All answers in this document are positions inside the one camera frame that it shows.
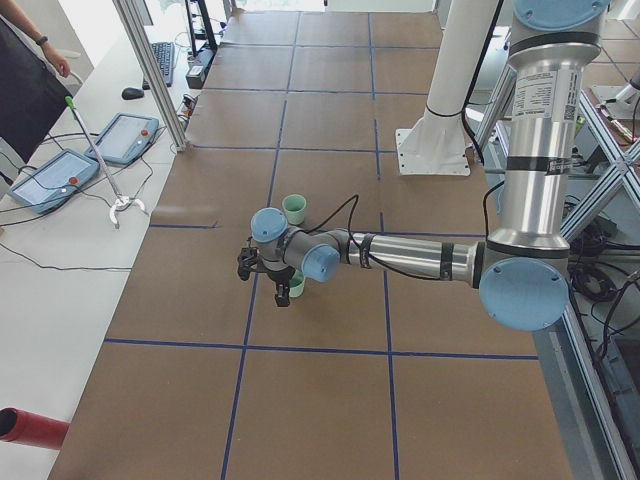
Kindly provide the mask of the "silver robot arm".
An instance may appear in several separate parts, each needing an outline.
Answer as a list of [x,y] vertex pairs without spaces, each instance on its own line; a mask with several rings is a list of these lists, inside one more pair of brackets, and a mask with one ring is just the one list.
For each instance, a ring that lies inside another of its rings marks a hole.
[[[411,129],[395,133],[402,175],[462,175],[469,167],[462,160],[462,117],[503,1],[474,2],[452,1],[424,114]],[[489,316],[513,329],[554,324],[570,300],[570,246],[560,229],[582,76],[600,54],[609,4],[513,1],[507,66],[516,79],[502,213],[484,241],[352,233],[357,194],[309,230],[269,207],[251,219],[248,246],[237,259],[239,278],[266,274],[275,283],[276,304],[286,307],[296,272],[327,282],[341,263],[380,268],[423,281],[466,282],[479,289]],[[312,234],[352,200],[347,229]]]

